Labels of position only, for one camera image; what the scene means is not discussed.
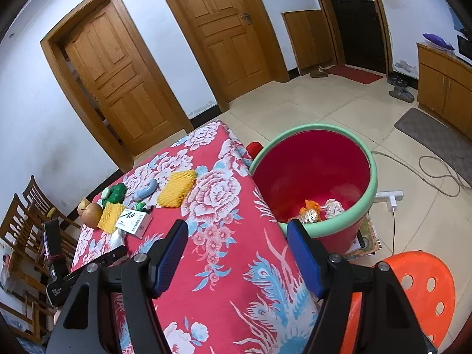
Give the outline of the clear plastic bag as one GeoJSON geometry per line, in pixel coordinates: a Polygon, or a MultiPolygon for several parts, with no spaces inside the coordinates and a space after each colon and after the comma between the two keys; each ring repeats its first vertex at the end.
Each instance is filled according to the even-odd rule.
{"type": "Polygon", "coordinates": [[[110,251],[119,248],[126,253],[126,232],[121,229],[115,229],[115,231],[110,235],[108,247],[110,251]]]}

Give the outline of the yellow foam fruit net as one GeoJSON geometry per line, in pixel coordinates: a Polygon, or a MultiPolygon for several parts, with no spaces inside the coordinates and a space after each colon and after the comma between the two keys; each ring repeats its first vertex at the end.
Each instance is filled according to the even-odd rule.
{"type": "Polygon", "coordinates": [[[103,232],[112,234],[117,229],[115,225],[125,209],[126,207],[121,203],[107,202],[102,211],[98,228],[103,232]]]}

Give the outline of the white blue carton box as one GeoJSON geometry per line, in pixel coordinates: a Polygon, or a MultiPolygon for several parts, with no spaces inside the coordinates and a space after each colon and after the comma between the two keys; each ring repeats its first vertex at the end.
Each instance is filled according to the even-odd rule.
{"type": "Polygon", "coordinates": [[[124,209],[118,217],[115,227],[138,239],[142,239],[151,220],[151,215],[146,212],[135,209],[124,209]]]}

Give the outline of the small green blue toy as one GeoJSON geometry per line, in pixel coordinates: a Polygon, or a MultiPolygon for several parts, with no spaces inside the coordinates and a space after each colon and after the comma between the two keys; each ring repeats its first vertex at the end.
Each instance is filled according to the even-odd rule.
{"type": "Polygon", "coordinates": [[[152,211],[152,206],[147,204],[145,201],[141,201],[135,204],[135,210],[143,213],[150,213],[152,211]]]}

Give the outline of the light blue plastic toy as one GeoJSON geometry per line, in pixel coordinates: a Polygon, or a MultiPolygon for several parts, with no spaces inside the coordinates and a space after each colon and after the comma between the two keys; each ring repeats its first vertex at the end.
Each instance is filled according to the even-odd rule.
{"type": "Polygon", "coordinates": [[[158,189],[158,182],[156,179],[152,178],[146,186],[142,189],[137,190],[133,194],[133,200],[140,202],[145,200],[147,197],[152,196],[154,192],[158,189]]]}

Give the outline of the orange snack packet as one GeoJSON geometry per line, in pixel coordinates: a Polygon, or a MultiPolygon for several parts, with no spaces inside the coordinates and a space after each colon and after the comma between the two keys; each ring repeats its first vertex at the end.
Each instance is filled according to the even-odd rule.
{"type": "Polygon", "coordinates": [[[306,209],[297,215],[296,218],[302,224],[313,224],[321,220],[321,215],[317,209],[306,209]]]}

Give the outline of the orange peel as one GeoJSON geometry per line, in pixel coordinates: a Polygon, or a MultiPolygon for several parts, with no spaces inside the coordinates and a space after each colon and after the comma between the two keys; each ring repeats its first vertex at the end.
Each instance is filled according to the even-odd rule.
{"type": "Polygon", "coordinates": [[[318,204],[318,202],[305,200],[305,206],[299,210],[299,213],[303,214],[309,210],[314,210],[316,213],[320,214],[322,211],[322,206],[318,204]]]}

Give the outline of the orange plastic stool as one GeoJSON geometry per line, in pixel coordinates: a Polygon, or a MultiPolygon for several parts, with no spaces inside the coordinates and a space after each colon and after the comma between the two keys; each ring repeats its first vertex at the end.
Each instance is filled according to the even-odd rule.
{"type": "Polygon", "coordinates": [[[455,307],[452,274],[430,253],[399,253],[352,295],[341,353],[436,353],[455,307]]]}

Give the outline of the wooden chair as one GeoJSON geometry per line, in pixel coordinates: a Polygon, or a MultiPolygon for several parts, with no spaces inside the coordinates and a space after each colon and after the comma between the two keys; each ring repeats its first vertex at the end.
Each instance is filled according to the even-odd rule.
{"type": "Polygon", "coordinates": [[[75,221],[69,219],[68,216],[63,214],[43,193],[37,184],[34,175],[30,176],[30,181],[22,192],[22,196],[26,200],[27,209],[32,210],[40,221],[49,221],[58,217],[65,223],[65,228],[67,228],[68,225],[72,225],[73,227],[80,229],[80,226],[75,221]]]}
{"type": "Polygon", "coordinates": [[[1,310],[25,324],[15,327],[15,333],[37,344],[47,334],[46,318],[52,315],[46,305],[46,285],[52,281],[44,242],[47,221],[57,221],[64,228],[79,227],[57,210],[42,215],[35,203],[26,206],[18,195],[13,196],[1,222],[1,289],[21,304],[14,309],[2,301],[1,310]]]}

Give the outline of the red apple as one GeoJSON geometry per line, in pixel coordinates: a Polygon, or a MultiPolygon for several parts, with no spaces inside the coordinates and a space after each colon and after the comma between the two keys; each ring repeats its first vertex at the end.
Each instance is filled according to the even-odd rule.
{"type": "Polygon", "coordinates": [[[86,207],[82,207],[80,218],[83,224],[91,229],[96,229],[102,215],[102,207],[96,203],[90,203],[86,207]]]}

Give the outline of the books under bucket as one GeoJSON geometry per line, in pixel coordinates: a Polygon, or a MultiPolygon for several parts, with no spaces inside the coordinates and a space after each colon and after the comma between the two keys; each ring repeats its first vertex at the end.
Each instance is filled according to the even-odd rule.
{"type": "Polygon", "coordinates": [[[371,216],[367,213],[359,222],[359,230],[350,248],[344,253],[347,260],[357,260],[375,255],[382,248],[382,242],[373,226],[371,216]]]}

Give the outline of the yellow pear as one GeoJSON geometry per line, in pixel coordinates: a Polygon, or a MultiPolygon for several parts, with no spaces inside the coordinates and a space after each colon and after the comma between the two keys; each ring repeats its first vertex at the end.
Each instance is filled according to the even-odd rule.
{"type": "Polygon", "coordinates": [[[90,201],[86,197],[83,197],[77,207],[77,212],[79,216],[81,216],[84,213],[84,211],[89,206],[89,204],[90,204],[90,201]]]}

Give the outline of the green clover-shaped container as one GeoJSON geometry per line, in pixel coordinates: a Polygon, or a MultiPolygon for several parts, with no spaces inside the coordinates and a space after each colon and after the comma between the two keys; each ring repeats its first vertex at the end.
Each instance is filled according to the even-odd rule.
{"type": "Polygon", "coordinates": [[[107,203],[118,204],[122,203],[126,197],[126,186],[119,182],[116,185],[106,187],[101,192],[101,207],[105,207],[107,203]]]}

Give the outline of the white power strip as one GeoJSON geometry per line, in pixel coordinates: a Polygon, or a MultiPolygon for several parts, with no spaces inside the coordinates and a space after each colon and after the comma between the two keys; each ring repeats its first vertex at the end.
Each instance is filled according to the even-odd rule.
{"type": "Polygon", "coordinates": [[[398,207],[398,202],[404,197],[402,190],[378,191],[375,194],[375,203],[386,203],[389,212],[394,213],[398,207]]]}

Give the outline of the red floral tablecloth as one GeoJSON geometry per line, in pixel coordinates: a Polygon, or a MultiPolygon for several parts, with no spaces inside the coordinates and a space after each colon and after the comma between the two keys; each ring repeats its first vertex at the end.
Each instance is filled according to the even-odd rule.
{"type": "Polygon", "coordinates": [[[250,175],[251,159],[224,122],[184,136],[126,174],[124,204],[150,181],[172,173],[196,181],[175,209],[152,206],[142,238],[128,236],[130,254],[145,253],[177,219],[188,242],[169,289],[154,301],[173,353],[301,353],[317,307],[271,210],[250,175]]]}

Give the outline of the red bucket green rim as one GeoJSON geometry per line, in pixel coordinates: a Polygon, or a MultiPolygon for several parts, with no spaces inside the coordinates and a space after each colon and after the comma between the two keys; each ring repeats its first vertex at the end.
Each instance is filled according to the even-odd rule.
{"type": "Polygon", "coordinates": [[[250,165],[250,174],[282,231],[307,201],[341,203],[344,211],[305,229],[331,253],[346,253],[378,189],[373,153],[337,125],[300,125],[277,136],[250,165]]]}

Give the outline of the grey floor mat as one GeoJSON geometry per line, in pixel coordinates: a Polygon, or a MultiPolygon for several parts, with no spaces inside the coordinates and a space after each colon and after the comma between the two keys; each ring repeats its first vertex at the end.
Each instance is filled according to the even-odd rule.
{"type": "Polygon", "coordinates": [[[409,109],[394,127],[442,158],[471,186],[471,142],[416,108],[409,109]]]}

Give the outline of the left wooden door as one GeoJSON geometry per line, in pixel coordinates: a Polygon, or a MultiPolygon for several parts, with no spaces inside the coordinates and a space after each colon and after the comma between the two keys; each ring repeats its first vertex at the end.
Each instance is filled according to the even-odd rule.
{"type": "Polygon", "coordinates": [[[193,125],[122,0],[84,0],[41,40],[67,100],[123,172],[193,125]]]}

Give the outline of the wooden door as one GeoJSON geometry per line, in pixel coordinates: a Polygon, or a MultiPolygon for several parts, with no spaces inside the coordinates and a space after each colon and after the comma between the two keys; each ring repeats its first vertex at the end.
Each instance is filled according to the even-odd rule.
{"type": "Polygon", "coordinates": [[[165,0],[221,111],[289,74],[263,0],[165,0]]]}
{"type": "Polygon", "coordinates": [[[41,40],[67,100],[123,172],[193,125],[122,0],[84,0],[41,40]]]}

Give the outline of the grey shoes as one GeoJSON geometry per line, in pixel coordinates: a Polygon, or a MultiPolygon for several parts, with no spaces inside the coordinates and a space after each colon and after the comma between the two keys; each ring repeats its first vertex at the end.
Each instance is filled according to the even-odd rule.
{"type": "Polygon", "coordinates": [[[399,75],[390,73],[387,76],[387,82],[393,86],[393,89],[389,91],[390,97],[409,104],[414,102],[414,95],[407,89],[408,83],[400,78],[399,75]]]}

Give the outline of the wooden sideboard cabinet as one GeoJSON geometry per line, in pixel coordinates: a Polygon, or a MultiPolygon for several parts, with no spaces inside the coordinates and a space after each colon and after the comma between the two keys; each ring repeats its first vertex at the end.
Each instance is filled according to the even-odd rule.
{"type": "Polygon", "coordinates": [[[424,43],[417,49],[419,106],[471,137],[471,65],[424,43]]]}

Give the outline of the red door mat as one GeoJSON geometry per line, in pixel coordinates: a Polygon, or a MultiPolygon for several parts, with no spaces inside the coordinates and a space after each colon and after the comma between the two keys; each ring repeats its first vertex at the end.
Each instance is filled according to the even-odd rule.
{"type": "Polygon", "coordinates": [[[383,78],[383,75],[372,73],[370,71],[364,71],[353,68],[348,65],[333,65],[326,69],[328,74],[336,75],[339,77],[347,78],[351,81],[361,83],[363,85],[370,85],[383,78]]]}

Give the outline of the brown shoe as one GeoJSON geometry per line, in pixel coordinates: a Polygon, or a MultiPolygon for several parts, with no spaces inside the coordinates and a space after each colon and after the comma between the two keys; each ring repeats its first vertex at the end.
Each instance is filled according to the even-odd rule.
{"type": "Polygon", "coordinates": [[[328,73],[320,65],[314,66],[310,71],[311,78],[327,78],[328,73]]]}

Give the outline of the white microwave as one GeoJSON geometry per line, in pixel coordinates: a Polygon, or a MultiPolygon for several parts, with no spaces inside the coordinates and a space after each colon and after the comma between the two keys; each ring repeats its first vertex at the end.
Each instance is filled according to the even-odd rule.
{"type": "Polygon", "coordinates": [[[472,43],[471,41],[467,38],[464,37],[463,35],[457,35],[457,41],[458,41],[458,54],[466,58],[468,60],[472,60],[472,43]]]}

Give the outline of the purple bag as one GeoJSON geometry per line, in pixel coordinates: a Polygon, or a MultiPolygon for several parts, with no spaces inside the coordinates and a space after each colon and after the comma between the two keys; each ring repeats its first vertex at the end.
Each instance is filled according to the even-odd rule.
{"type": "Polygon", "coordinates": [[[424,33],[422,36],[429,42],[435,44],[435,46],[438,46],[444,50],[454,51],[454,47],[438,35],[424,33]]]}

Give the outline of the middle wooden door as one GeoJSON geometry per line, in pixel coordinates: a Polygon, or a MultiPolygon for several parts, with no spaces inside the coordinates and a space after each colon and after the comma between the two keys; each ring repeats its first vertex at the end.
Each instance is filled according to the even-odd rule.
{"type": "Polygon", "coordinates": [[[263,0],[165,0],[221,111],[289,74],[263,0]]]}

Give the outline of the black entrance door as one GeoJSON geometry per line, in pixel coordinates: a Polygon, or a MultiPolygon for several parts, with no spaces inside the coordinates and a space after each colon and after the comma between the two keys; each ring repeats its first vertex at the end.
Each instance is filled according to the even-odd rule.
{"type": "Polygon", "coordinates": [[[387,75],[390,49],[378,0],[320,0],[339,59],[387,75]]]}

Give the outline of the wooden wall panel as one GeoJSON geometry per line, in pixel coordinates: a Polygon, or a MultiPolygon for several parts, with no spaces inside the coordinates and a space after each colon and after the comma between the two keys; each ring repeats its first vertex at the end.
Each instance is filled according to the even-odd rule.
{"type": "Polygon", "coordinates": [[[323,10],[296,10],[282,13],[297,68],[301,75],[316,66],[337,63],[333,39],[323,10]]]}

